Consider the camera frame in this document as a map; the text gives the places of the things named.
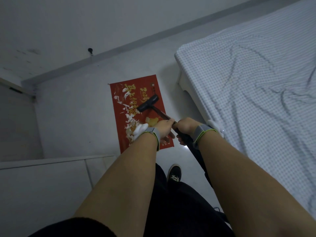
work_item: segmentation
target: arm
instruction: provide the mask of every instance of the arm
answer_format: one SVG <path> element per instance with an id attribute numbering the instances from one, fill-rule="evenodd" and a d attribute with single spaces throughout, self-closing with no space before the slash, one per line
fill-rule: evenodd
<path id="1" fill-rule="evenodd" d="M 173 127 L 191 135 L 198 125 L 186 118 Z M 236 236 L 316 236 L 316 222 L 292 195 L 218 133 L 207 131 L 198 145 Z"/>
<path id="2" fill-rule="evenodd" d="M 165 137 L 174 120 L 155 128 Z M 144 133 L 122 153 L 99 180 L 74 217 L 87 217 L 117 236 L 143 236 L 155 181 L 157 140 Z"/>

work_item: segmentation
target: white bedsheet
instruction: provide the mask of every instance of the white bedsheet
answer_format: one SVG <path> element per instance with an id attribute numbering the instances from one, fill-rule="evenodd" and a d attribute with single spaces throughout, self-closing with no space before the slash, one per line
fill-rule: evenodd
<path id="1" fill-rule="evenodd" d="M 316 218 L 316 0 L 183 45 L 175 57 L 225 139 Z"/>

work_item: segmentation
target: shoe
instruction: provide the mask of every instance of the shoe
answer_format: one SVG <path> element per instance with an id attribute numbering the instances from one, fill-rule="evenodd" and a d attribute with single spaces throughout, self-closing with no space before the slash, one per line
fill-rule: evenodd
<path id="1" fill-rule="evenodd" d="M 170 167 L 168 175 L 167 175 L 167 180 L 169 181 L 176 181 L 180 182 L 181 180 L 181 168 L 179 165 L 174 164 Z"/>

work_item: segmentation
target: black hammer head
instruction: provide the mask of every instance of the black hammer head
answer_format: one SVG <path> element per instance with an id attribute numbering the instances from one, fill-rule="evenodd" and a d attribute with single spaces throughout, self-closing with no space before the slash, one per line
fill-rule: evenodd
<path id="1" fill-rule="evenodd" d="M 143 112 L 151 108 L 158 100 L 159 100 L 159 97 L 155 94 L 152 97 L 150 97 L 148 100 L 146 100 L 144 103 L 142 103 L 139 107 L 137 107 L 137 110 L 139 112 Z"/>

